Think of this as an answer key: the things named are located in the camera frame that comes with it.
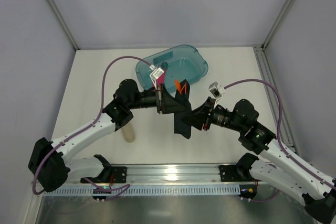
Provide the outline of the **black paper napkin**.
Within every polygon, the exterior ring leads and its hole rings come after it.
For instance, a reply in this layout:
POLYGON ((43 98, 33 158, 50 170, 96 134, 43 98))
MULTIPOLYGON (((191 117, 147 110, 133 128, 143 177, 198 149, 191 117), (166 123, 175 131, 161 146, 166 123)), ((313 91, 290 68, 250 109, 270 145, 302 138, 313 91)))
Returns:
POLYGON ((190 114, 191 104, 190 97, 190 84, 184 79, 181 82, 176 81, 175 99, 184 107, 183 111, 174 113, 174 134, 182 135, 186 139, 191 137, 191 126, 186 124, 182 119, 190 114))

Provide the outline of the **orange plastic spoon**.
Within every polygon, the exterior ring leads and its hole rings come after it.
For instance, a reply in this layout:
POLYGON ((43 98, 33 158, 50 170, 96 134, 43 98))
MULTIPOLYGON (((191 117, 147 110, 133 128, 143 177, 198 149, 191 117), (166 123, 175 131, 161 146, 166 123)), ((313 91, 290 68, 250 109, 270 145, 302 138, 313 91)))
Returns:
POLYGON ((175 80, 174 83, 175 83, 177 91, 180 92, 181 91, 181 84, 180 84, 180 82, 178 80, 175 80))

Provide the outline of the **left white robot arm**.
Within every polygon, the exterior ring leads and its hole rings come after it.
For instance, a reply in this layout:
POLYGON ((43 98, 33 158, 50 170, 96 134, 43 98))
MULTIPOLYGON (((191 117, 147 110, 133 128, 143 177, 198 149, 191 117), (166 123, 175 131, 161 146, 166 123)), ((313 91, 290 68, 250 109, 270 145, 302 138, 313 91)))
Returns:
POLYGON ((176 120, 180 119, 182 113, 191 109, 189 93, 187 80, 176 83, 175 96, 162 83, 141 92, 133 79, 123 80, 113 100, 92 122, 63 137, 52 141, 43 137, 35 143, 28 162, 33 184, 40 184, 44 192, 52 192, 70 181, 109 182, 114 168, 102 155, 74 157, 95 141, 125 127, 133 119, 133 109, 156 108, 159 114, 173 113, 176 120))

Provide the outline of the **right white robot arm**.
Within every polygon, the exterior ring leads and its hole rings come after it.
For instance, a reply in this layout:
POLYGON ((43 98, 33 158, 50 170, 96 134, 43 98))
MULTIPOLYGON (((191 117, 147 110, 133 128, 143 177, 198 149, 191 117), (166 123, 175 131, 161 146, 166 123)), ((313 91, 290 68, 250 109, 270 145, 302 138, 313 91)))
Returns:
POLYGON ((232 111, 208 98, 182 118, 198 130, 212 124, 239 132, 239 141, 248 150, 237 162, 242 178, 262 180, 294 198, 320 223, 335 217, 335 179, 319 171, 282 144, 276 135, 257 121, 259 113, 246 99, 232 111))

